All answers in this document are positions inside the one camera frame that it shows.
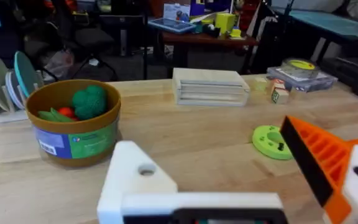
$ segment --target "brown bowl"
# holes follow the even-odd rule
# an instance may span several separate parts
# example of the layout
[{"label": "brown bowl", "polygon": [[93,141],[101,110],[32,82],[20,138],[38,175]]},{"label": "brown bowl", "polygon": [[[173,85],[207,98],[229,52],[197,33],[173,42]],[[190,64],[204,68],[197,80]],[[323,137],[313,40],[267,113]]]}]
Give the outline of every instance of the brown bowl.
[{"label": "brown bowl", "polygon": [[[75,92],[89,85],[106,90],[108,111],[96,118],[60,123],[38,117],[38,111],[71,106]],[[90,166],[108,156],[118,135],[121,97],[112,86],[94,80],[67,80],[43,86],[27,99],[25,110],[35,135],[51,160],[71,167]]]}]

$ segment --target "teal plate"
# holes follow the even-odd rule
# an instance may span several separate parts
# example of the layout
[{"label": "teal plate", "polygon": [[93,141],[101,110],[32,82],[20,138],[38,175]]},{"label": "teal plate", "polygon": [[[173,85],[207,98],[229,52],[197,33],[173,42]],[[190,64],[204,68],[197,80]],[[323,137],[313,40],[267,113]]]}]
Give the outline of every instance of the teal plate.
[{"label": "teal plate", "polygon": [[39,88],[44,85],[44,81],[35,72],[30,59],[20,51],[15,53],[15,73],[26,97],[35,91],[34,83],[38,84]]}]

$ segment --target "green toy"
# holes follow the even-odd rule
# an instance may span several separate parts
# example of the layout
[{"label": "green toy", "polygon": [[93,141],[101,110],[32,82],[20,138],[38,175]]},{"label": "green toy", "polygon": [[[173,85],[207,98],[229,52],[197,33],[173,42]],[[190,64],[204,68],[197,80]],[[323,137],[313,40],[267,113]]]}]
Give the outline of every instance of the green toy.
[{"label": "green toy", "polygon": [[74,122],[73,119],[66,117],[64,115],[62,115],[61,113],[59,113],[57,110],[51,108],[50,109],[50,113],[59,120],[59,122]]},{"label": "green toy", "polygon": [[49,111],[38,111],[41,119],[54,122],[74,122],[73,119],[60,114],[57,110],[51,108]]},{"label": "green toy", "polygon": [[95,118],[106,112],[106,90],[97,85],[90,85],[85,90],[77,91],[73,96],[75,116],[80,120]]},{"label": "green toy", "polygon": [[41,119],[44,119],[46,121],[54,121],[54,122],[60,122],[55,116],[49,112],[49,111],[38,111],[38,115]]},{"label": "green toy", "polygon": [[273,159],[292,159],[291,151],[281,136],[279,127],[259,126],[254,130],[252,143],[262,154]]}]

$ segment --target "tablet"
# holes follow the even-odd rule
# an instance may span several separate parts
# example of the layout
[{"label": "tablet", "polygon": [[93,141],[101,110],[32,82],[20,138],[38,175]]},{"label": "tablet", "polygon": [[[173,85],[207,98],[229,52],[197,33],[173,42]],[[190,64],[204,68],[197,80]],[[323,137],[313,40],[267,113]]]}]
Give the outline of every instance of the tablet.
[{"label": "tablet", "polygon": [[169,32],[174,32],[176,34],[182,34],[184,32],[188,32],[196,28],[196,25],[191,24],[189,22],[176,21],[164,18],[151,20],[148,22],[148,25]]}]

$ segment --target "stacked wooden blocks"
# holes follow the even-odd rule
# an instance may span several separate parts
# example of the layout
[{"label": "stacked wooden blocks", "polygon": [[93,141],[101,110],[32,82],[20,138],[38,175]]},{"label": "stacked wooden blocks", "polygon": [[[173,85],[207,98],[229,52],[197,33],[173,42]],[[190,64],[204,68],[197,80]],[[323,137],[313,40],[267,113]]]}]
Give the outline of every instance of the stacked wooden blocks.
[{"label": "stacked wooden blocks", "polygon": [[290,93],[285,89],[283,80],[273,79],[270,81],[269,88],[267,89],[272,101],[276,104],[285,104],[288,102]]},{"label": "stacked wooden blocks", "polygon": [[233,71],[175,68],[172,85],[178,105],[244,106],[250,92]]}]

